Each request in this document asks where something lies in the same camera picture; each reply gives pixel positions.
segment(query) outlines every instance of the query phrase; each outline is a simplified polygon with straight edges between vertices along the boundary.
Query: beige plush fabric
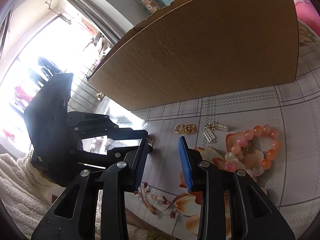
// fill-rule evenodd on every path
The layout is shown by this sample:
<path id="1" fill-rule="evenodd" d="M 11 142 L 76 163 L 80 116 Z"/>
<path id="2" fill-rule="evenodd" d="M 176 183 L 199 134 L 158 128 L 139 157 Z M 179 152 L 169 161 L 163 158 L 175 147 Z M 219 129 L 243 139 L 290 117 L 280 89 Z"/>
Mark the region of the beige plush fabric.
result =
<path id="1" fill-rule="evenodd" d="M 32 153 L 15 161 L 9 154 L 0 155 L 0 198 L 18 228 L 31 235 L 51 206 L 48 192 L 58 185 L 43 178 L 31 165 Z M 96 215 L 96 240 L 100 240 L 102 191 L 99 192 Z M 174 237 L 128 226 L 129 240 L 173 240 Z"/>

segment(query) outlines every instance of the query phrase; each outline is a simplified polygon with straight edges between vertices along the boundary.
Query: jewelry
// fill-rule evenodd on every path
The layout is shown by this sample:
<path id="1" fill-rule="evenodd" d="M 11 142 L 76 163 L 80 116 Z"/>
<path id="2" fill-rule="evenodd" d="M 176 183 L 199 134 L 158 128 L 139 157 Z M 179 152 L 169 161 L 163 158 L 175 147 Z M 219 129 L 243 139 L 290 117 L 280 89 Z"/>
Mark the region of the jewelry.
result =
<path id="1" fill-rule="evenodd" d="M 175 128 L 174 131 L 176 133 L 194 133 L 196 131 L 196 126 L 194 124 L 181 124 L 179 123 Z"/>
<path id="2" fill-rule="evenodd" d="M 212 123 L 208 123 L 204 127 L 207 128 L 207 130 L 205 130 L 203 132 L 203 134 L 210 143 L 216 142 L 215 139 L 217 137 L 213 133 L 214 130 L 220 130 L 220 131 L 225 131 L 225 132 L 228 131 L 227 125 L 216 123 L 216 121 L 213 121 Z"/>
<path id="3" fill-rule="evenodd" d="M 264 126 L 255 126 L 252 130 L 247 130 L 244 132 L 243 138 L 237 140 L 236 144 L 231 147 L 231 152 L 234 155 L 242 153 L 243 156 L 254 153 L 254 143 L 247 145 L 253 136 L 268 136 L 272 139 L 271 149 L 268 150 L 266 158 L 264 158 L 260 165 L 255 166 L 252 170 L 247 170 L 248 174 L 253 174 L 254 176 L 260 176 L 265 170 L 271 167 L 272 160 L 277 156 L 277 150 L 281 147 L 281 143 L 278 140 L 279 131 L 277 129 L 272 129 L 270 125 L 266 124 Z M 228 159 L 232 160 L 231 154 L 227 156 Z M 234 165 L 230 163 L 226 164 L 226 170 L 230 170 Z"/>

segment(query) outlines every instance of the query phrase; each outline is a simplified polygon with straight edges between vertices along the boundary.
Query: beaded bracelet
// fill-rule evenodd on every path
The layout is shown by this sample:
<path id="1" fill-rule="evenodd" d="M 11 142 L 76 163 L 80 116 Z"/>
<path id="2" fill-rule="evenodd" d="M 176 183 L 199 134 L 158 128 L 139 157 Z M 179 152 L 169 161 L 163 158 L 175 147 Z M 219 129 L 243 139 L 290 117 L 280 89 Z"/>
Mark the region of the beaded bracelet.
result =
<path id="1" fill-rule="evenodd" d="M 252 140 L 253 136 L 269 136 L 272 139 L 271 149 L 268 150 L 266 158 L 264 158 L 260 165 L 257 165 L 253 170 L 247 170 L 247 173 L 253 176 L 260 176 L 265 170 L 271 167 L 271 161 L 277 156 L 277 150 L 281 147 L 281 143 L 278 140 L 279 131 L 277 129 L 272 129 L 270 125 L 266 124 L 263 127 L 257 125 L 253 130 L 247 130 L 244 132 L 244 136 L 236 141 L 236 144 L 231 147 L 231 152 L 225 155 L 225 160 L 227 161 L 225 165 L 226 171 L 235 171 L 235 155 L 242 152 L 243 156 L 247 154 L 253 154 L 253 143 L 248 145 L 248 141 Z"/>

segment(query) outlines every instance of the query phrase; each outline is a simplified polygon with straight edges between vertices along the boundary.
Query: table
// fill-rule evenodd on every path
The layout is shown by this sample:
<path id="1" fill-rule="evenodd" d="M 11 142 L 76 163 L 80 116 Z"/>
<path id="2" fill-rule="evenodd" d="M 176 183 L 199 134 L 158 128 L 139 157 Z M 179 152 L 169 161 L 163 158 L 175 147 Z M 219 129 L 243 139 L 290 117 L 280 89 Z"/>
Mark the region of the table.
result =
<path id="1" fill-rule="evenodd" d="M 195 240 L 200 205 L 193 196 L 185 203 L 170 203 L 185 188 L 179 187 L 181 164 L 177 124 L 195 124 L 197 132 L 185 134 L 188 146 L 214 147 L 226 153 L 228 133 L 270 124 L 280 131 L 282 147 L 269 170 L 260 176 L 270 198 L 298 238 L 320 210 L 320 41 L 300 47 L 296 81 L 252 90 L 209 96 L 133 111 L 106 99 L 99 109 L 110 115 L 120 127 L 146 129 L 154 138 L 154 151 L 148 156 L 142 182 L 148 186 L 139 194 L 126 193 L 126 207 L 140 218 L 181 240 Z M 216 131 L 217 143 L 204 137 L 205 124 L 217 121 L 229 126 L 229 132 Z M 105 149 L 137 145 L 137 140 L 113 142 L 104 138 Z M 267 151 L 270 142 L 261 142 Z"/>

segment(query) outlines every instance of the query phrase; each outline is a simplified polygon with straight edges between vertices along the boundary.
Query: cardboard box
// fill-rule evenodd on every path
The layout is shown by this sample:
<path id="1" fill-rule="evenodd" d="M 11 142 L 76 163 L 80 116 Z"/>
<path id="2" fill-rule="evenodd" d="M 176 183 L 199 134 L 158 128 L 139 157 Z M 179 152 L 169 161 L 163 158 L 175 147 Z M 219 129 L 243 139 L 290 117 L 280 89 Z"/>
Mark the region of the cardboard box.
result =
<path id="1" fill-rule="evenodd" d="M 175 0 L 132 28 L 89 83 L 138 110 L 293 82 L 293 0 Z"/>

